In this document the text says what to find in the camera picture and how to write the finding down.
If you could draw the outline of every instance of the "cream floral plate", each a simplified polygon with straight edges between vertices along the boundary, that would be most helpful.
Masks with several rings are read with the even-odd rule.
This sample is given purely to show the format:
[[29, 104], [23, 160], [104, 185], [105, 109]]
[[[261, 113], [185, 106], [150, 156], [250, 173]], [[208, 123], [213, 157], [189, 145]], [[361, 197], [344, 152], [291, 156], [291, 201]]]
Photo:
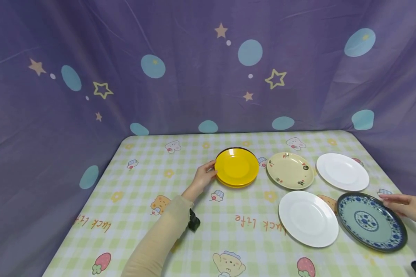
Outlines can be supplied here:
[[303, 190], [314, 181], [314, 169], [299, 155], [293, 153], [277, 153], [267, 164], [270, 178], [280, 186], [292, 190]]

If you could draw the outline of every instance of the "blue circle print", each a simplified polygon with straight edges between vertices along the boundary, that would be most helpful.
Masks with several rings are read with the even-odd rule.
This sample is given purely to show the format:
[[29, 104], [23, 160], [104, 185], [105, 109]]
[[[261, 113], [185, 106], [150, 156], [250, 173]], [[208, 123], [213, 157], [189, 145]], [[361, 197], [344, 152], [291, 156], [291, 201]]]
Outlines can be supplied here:
[[357, 30], [345, 44], [344, 52], [349, 57], [359, 57], [367, 53], [376, 41], [373, 30], [363, 28]]
[[247, 40], [238, 48], [238, 61], [250, 67], [257, 64], [262, 58], [263, 49], [257, 40]]
[[62, 66], [62, 78], [65, 84], [73, 91], [82, 89], [82, 81], [74, 68], [69, 65]]
[[132, 123], [129, 128], [136, 136], [147, 136], [149, 135], [149, 131], [140, 123]]
[[80, 179], [79, 186], [82, 189], [89, 189], [90, 187], [94, 186], [98, 177], [98, 166], [92, 165], [86, 169], [85, 173], [83, 173], [82, 178]]
[[218, 129], [217, 124], [211, 120], [205, 120], [199, 124], [199, 131], [205, 134], [212, 134], [217, 132]]
[[291, 117], [278, 117], [273, 120], [273, 128], [276, 130], [286, 130], [294, 125], [294, 119]]
[[158, 56], [145, 55], [140, 65], [148, 77], [157, 79], [165, 74], [165, 64]]
[[369, 130], [373, 127], [374, 112], [371, 110], [362, 110], [353, 114], [351, 117], [356, 130]]

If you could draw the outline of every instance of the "checkered tablecloth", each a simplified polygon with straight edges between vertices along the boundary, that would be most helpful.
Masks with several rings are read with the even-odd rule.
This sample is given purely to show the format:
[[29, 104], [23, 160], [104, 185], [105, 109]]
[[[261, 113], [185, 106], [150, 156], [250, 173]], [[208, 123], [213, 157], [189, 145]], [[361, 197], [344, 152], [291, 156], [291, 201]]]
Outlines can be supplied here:
[[[287, 145], [294, 137], [306, 147], [296, 150]], [[153, 210], [158, 205], [152, 204], [159, 203], [158, 197], [166, 202], [182, 193], [199, 165], [231, 146], [247, 148], [257, 158], [266, 159], [278, 152], [293, 152], [312, 167], [322, 154], [347, 155], [358, 159], [368, 171], [370, 185], [363, 192], [375, 197], [380, 189], [400, 192], [359, 141], [344, 131], [128, 137], [44, 276], [120, 276], [132, 251], [160, 216], [160, 209]], [[319, 176], [306, 191], [335, 200], [344, 193]], [[311, 248], [286, 234], [280, 224], [278, 204], [287, 192], [268, 179], [264, 167], [245, 189], [229, 189], [214, 181], [196, 203], [202, 224], [196, 233], [187, 231], [176, 242], [164, 275], [220, 276], [215, 254], [225, 254], [240, 258], [244, 265], [240, 270], [245, 268], [241, 277], [295, 277], [305, 272], [310, 277], [414, 276], [410, 262], [416, 259], [416, 225], [412, 222], [404, 220], [408, 244], [392, 254], [370, 250], [342, 228], [330, 247]], [[238, 270], [233, 269], [231, 276], [235, 272]]]

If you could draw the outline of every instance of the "purple backdrop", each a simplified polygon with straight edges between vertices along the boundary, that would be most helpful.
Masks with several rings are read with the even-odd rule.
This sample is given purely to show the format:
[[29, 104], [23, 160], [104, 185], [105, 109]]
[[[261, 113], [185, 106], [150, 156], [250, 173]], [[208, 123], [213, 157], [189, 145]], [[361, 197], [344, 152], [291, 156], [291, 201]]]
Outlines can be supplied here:
[[343, 129], [416, 195], [416, 0], [345, 2], [0, 0], [0, 276], [44, 272], [133, 132]]

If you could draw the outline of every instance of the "blue and white plate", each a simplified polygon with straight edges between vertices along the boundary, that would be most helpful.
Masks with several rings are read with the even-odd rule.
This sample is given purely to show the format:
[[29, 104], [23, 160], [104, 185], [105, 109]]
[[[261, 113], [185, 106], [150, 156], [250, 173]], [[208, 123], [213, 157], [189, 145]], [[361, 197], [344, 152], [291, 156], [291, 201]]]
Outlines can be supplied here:
[[344, 193], [337, 200], [337, 216], [355, 239], [375, 250], [393, 252], [407, 243], [407, 230], [401, 219], [368, 194]]

